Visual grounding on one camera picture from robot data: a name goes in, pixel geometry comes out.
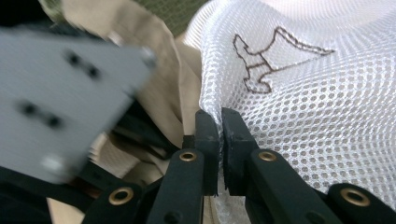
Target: tan cloth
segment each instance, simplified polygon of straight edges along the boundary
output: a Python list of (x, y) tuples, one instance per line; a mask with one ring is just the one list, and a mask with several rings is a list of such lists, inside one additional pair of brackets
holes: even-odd
[[(145, 46), (155, 52), (156, 69), (137, 100), (163, 134), (181, 147), (183, 134), (194, 134), (195, 130), (201, 90), (200, 52), (175, 41), (163, 21), (131, 1), (63, 0), (63, 12), (65, 19), (80, 29), (116, 44)], [(136, 145), (117, 147), (138, 159), (133, 159), (133, 169), (124, 179), (147, 185), (164, 174), (167, 161)], [(107, 140), (100, 155), (109, 150), (116, 149)], [(205, 197), (204, 223), (218, 223), (211, 197)]]

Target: screw hole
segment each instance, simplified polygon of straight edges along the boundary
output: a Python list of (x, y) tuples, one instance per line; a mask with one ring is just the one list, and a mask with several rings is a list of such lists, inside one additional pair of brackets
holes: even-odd
[(353, 199), (353, 200), (356, 200), (356, 201), (359, 201), (359, 202), (363, 202), (363, 198), (360, 195), (356, 194), (356, 193), (349, 192), (347, 194), (347, 196), (349, 198)]
[(122, 200), (122, 199), (125, 199), (127, 196), (128, 196), (127, 192), (121, 191), (121, 192), (116, 193), (116, 195), (114, 197), (118, 200)]
[(184, 159), (187, 159), (187, 160), (188, 160), (188, 159), (192, 159), (192, 157), (193, 157), (193, 155), (191, 155), (191, 154), (184, 154), (184, 155), (183, 155), (183, 158), (184, 158)]
[(163, 220), (167, 224), (177, 224), (181, 221), (181, 214), (179, 212), (168, 212), (163, 217)]
[(98, 78), (99, 77), (99, 69), (90, 65), (88, 67), (88, 76), (90, 76), (91, 78)]
[(62, 125), (62, 120), (55, 115), (49, 115), (47, 124), (51, 128), (59, 128)]
[(81, 59), (78, 57), (78, 55), (75, 52), (68, 52), (67, 53), (67, 61), (73, 65), (76, 66), (80, 63)]
[(32, 116), (37, 112), (37, 106), (32, 103), (26, 103), (22, 106), (22, 113), (27, 116)]

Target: mesh bag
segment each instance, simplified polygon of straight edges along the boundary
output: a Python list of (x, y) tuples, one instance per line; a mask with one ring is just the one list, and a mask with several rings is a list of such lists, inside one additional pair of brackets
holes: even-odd
[[(195, 16), (201, 108), (219, 127), (222, 107), (239, 111), (313, 188), (352, 183), (395, 209), (394, 4), (281, 2), (223, 1)], [(222, 223), (248, 223), (243, 198), (223, 191), (217, 209)]]

